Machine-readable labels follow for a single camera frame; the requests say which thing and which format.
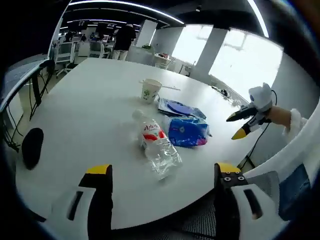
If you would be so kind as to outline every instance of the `plastic water bottle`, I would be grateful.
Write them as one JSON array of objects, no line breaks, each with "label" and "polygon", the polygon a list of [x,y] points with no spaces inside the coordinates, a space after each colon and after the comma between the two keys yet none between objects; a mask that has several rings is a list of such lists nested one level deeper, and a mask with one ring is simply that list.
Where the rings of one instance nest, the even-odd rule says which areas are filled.
[{"label": "plastic water bottle", "polygon": [[155,120],[145,116],[141,110],[135,110],[132,117],[138,123],[139,143],[152,169],[160,180],[164,179],[182,165],[179,153]]}]

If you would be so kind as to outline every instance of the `white column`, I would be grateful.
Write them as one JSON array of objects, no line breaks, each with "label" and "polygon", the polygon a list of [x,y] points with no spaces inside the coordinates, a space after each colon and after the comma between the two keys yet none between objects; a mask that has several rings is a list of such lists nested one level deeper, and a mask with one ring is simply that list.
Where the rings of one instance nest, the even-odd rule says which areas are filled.
[{"label": "white column", "polygon": [[137,37],[136,46],[142,47],[145,44],[149,44],[157,25],[157,22],[145,20]]},{"label": "white column", "polygon": [[89,40],[90,39],[90,35],[92,34],[92,33],[95,33],[96,32],[96,27],[87,27],[86,28],[86,30],[85,30],[85,37],[86,37],[86,39],[87,40]]},{"label": "white column", "polygon": [[227,32],[228,30],[226,29],[212,28],[199,60],[196,63],[198,70],[205,74],[209,73],[221,46],[224,43]]},{"label": "white column", "polygon": [[57,41],[59,39],[59,32],[60,32],[60,28],[61,28],[61,24],[62,24],[63,18],[60,18],[58,24],[55,27],[55,31],[52,37],[52,41]]}]

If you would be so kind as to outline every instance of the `blue plastic bag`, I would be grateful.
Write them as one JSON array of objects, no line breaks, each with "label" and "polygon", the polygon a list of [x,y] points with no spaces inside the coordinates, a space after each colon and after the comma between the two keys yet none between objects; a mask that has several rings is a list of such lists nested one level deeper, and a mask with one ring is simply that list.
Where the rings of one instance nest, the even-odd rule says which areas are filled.
[{"label": "blue plastic bag", "polygon": [[165,116],[164,124],[167,136],[174,146],[205,145],[210,135],[209,125],[202,118]]}]

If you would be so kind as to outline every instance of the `paper cup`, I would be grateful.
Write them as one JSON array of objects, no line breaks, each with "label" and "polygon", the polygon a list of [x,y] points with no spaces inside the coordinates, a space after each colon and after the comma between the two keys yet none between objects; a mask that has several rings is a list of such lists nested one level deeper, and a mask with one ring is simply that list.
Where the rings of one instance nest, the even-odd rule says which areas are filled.
[{"label": "paper cup", "polygon": [[150,78],[147,78],[146,80],[144,80],[142,84],[142,93],[141,93],[142,101],[145,102],[146,104],[151,104],[155,100],[161,87],[162,87],[162,83],[157,80],[150,79]]}]

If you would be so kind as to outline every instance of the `purple lid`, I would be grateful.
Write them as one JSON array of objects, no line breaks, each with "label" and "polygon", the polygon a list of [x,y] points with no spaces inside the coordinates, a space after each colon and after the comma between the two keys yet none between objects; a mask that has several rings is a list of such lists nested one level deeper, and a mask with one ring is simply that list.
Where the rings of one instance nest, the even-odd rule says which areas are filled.
[{"label": "purple lid", "polygon": [[194,112],[194,110],[191,107],[185,106],[181,103],[170,102],[167,104],[167,107],[178,114],[186,116],[192,115],[192,113]]}]

